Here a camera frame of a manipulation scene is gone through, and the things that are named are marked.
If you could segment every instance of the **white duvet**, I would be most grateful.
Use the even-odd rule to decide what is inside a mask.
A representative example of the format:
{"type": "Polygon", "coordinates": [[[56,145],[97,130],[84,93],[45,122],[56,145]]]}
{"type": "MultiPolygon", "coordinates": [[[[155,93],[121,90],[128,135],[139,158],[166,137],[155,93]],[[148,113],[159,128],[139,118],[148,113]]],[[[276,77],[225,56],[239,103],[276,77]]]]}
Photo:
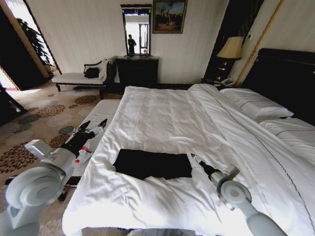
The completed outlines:
{"type": "Polygon", "coordinates": [[[139,180],[115,172],[112,164],[121,148],[195,153],[221,170],[233,164],[241,171],[236,180],[248,187],[259,211],[288,235],[315,234],[315,167],[240,113],[215,87],[194,85],[188,91],[126,88],[64,212],[67,235],[85,227],[251,235],[243,214],[219,201],[190,155],[192,178],[139,180]]]}

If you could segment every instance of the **mirror frame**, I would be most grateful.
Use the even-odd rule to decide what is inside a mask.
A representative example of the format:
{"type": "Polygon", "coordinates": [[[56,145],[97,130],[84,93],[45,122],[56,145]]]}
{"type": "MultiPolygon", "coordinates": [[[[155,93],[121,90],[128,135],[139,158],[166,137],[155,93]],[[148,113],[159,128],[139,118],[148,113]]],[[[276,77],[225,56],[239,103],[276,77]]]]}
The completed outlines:
{"type": "Polygon", "coordinates": [[[152,4],[122,4],[121,5],[122,12],[123,12],[123,23],[124,23],[124,30],[125,30],[125,44],[126,44],[126,51],[127,51],[127,56],[132,57],[132,56],[137,56],[137,57],[148,57],[151,56],[151,13],[152,13],[152,4]],[[128,44],[127,44],[127,30],[126,30],[126,18],[125,18],[125,9],[146,9],[149,13],[149,51],[147,54],[132,54],[130,55],[129,50],[128,50],[128,44]]]}

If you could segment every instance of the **floor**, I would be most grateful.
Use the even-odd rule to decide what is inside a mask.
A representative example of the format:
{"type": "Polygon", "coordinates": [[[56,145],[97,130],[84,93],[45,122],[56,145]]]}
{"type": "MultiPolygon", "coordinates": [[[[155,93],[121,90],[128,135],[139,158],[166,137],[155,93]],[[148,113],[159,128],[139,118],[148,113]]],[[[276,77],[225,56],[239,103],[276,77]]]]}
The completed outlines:
{"type": "MultiPolygon", "coordinates": [[[[98,89],[70,86],[61,86],[61,89],[58,92],[49,81],[28,91],[10,92],[28,112],[0,127],[0,212],[7,207],[5,180],[39,165],[37,158],[24,148],[24,144],[33,139],[42,139],[52,148],[58,147],[100,101],[98,89]]],[[[104,95],[104,99],[121,97],[117,94],[104,95]]],[[[40,219],[41,236],[64,235],[62,215],[73,191],[70,190],[65,202],[56,201],[45,208],[40,219]]],[[[89,236],[125,236],[127,233],[115,228],[83,230],[83,235],[89,236]]]]}

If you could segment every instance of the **telephone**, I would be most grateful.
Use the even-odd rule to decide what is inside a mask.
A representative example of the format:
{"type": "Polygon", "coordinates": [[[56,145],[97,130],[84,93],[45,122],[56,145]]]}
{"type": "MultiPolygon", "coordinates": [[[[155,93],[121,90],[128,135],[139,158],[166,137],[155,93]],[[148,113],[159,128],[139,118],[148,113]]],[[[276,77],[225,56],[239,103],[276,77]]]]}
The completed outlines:
{"type": "Polygon", "coordinates": [[[235,81],[233,78],[227,78],[222,80],[221,84],[223,84],[225,87],[232,87],[235,84],[235,81]]]}

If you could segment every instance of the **painting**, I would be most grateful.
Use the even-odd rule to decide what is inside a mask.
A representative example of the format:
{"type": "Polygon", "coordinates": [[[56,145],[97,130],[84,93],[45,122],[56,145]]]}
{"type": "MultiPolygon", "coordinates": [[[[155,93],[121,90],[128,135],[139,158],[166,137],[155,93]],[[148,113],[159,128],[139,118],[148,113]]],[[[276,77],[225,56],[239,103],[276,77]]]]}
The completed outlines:
{"type": "Polygon", "coordinates": [[[153,33],[183,33],[187,0],[154,0],[153,33]]]}

